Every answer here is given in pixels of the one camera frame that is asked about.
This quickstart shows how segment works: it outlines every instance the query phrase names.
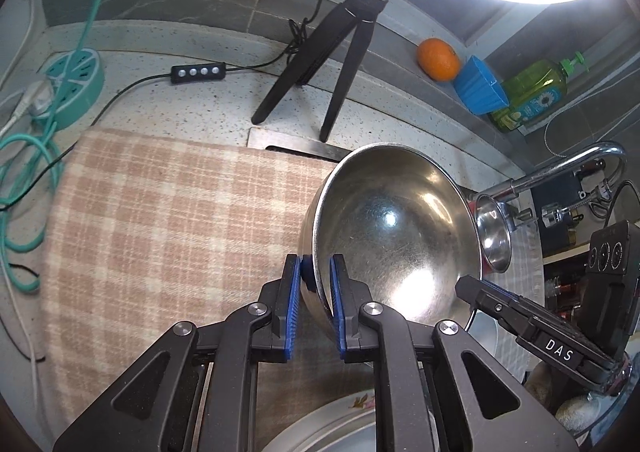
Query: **black tripod leg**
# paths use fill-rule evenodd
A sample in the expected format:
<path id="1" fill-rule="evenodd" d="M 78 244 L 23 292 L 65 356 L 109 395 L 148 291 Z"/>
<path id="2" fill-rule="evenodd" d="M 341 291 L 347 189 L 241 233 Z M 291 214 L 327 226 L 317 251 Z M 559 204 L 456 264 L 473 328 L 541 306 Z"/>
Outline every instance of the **black tripod leg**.
<path id="1" fill-rule="evenodd" d="M 338 112 L 340 112 L 344 99 L 347 97 L 347 92 L 349 92 L 351 83 L 356 77 L 364 55 L 367 53 L 375 26 L 375 22 L 360 22 L 356 27 L 347 56 L 342 64 L 340 76 L 338 76 L 338 81 L 335 84 L 334 95 L 331 97 L 329 109 L 326 111 L 324 123 L 320 129 L 320 141 L 323 143 L 329 138 L 335 119 L 338 117 Z"/>
<path id="2" fill-rule="evenodd" d="M 334 7 L 283 70 L 269 94 L 254 112 L 251 123 L 258 125 L 267 119 L 287 91 L 310 70 L 313 72 L 318 70 L 318 67 L 324 64 L 335 47 L 347 37 L 356 24 L 356 17 L 347 11 L 344 4 Z"/>

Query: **faucet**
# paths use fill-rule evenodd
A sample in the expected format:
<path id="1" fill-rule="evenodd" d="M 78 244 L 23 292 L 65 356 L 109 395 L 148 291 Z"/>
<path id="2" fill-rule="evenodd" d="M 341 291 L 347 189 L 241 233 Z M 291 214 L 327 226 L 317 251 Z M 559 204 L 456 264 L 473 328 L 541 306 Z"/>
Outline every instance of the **faucet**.
<path id="1" fill-rule="evenodd" d="M 587 161 L 591 161 L 592 159 L 596 159 L 603 156 L 614 156 L 618 159 L 618 165 L 613 173 L 609 176 L 609 178 L 603 179 L 598 186 L 596 186 L 591 192 L 586 194 L 586 196 L 581 197 L 578 202 L 567 206 L 561 207 L 558 204 L 545 205 L 541 210 L 542 219 L 545 223 L 545 226 L 550 227 L 562 221 L 565 213 L 570 212 L 576 208 L 579 208 L 589 201 L 596 199 L 597 197 L 602 198 L 604 200 L 611 199 L 611 185 L 616 183 L 625 172 L 626 165 L 626 151 L 622 145 L 619 143 L 614 143 L 612 141 L 602 141 L 599 143 L 594 143 L 593 145 L 589 145 L 584 150 L 574 154 L 573 156 L 567 157 L 565 159 L 561 159 L 555 163 L 551 163 L 540 170 L 536 170 L 535 172 L 528 174 L 519 179 L 509 179 L 507 181 L 503 181 L 497 185 L 494 185 L 487 190 L 484 190 L 478 194 L 486 194 L 488 196 L 493 197 L 499 204 L 504 203 L 504 207 L 500 209 L 507 217 L 507 224 L 510 228 L 516 229 L 518 225 L 514 223 L 514 219 L 524 220 L 532 219 L 532 214 L 529 216 L 523 215 L 524 212 L 515 212 L 513 213 L 513 207 L 508 208 L 506 203 L 508 201 L 512 201 L 521 192 L 532 189 L 535 186 L 538 186 L 542 183 L 546 183 L 547 181 L 553 179 L 554 177 L 568 172 L 574 168 L 579 167 L 580 165 L 586 163 Z"/>

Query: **black control switch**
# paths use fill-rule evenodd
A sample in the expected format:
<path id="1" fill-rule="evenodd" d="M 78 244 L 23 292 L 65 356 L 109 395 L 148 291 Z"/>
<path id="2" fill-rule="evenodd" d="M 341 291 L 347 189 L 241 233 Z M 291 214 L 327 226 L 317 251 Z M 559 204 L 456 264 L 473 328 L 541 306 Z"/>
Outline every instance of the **black control switch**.
<path id="1" fill-rule="evenodd" d="M 224 80 L 226 64 L 210 62 L 209 64 L 193 64 L 190 66 L 173 66 L 171 83 L 204 82 L 206 80 Z"/>

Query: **tripod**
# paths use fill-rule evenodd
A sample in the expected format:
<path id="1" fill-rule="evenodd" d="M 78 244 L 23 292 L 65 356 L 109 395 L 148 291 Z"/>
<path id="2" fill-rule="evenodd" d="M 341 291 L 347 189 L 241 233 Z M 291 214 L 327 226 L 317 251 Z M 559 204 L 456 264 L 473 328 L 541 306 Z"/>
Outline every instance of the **tripod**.
<path id="1" fill-rule="evenodd" d="M 387 2 L 388 0 L 345 0 L 334 7 L 278 77 L 269 94 L 255 111 L 251 122 L 258 125 L 267 119 L 294 84 L 306 85 L 309 83 L 309 80 L 313 78 L 329 55 L 355 28 L 351 45 L 342 64 L 342 70 L 335 84 L 334 94 L 320 130 L 320 141 L 325 142 L 329 138 L 338 112 L 340 112 L 351 83 L 353 83 L 356 72 L 358 72 L 367 48 L 369 48 L 376 19 Z"/>

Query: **plaid tablecloth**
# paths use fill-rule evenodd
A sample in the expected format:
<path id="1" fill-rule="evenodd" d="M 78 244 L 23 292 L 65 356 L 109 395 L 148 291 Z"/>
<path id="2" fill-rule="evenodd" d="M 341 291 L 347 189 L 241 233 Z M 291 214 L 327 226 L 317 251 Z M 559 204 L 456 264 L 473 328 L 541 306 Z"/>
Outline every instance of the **plaid tablecloth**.
<path id="1" fill-rule="evenodd" d="M 42 306 L 62 411 L 76 418 L 177 320 L 224 320 L 280 278 L 284 257 L 334 164 L 116 130 L 87 131 L 66 165 L 47 225 Z M 534 231 L 514 234 L 494 281 L 536 297 Z M 496 356 L 522 377 L 506 333 Z M 257 447 L 305 414 L 372 386 L 347 366 L 301 302 L 295 360 L 258 372 Z"/>

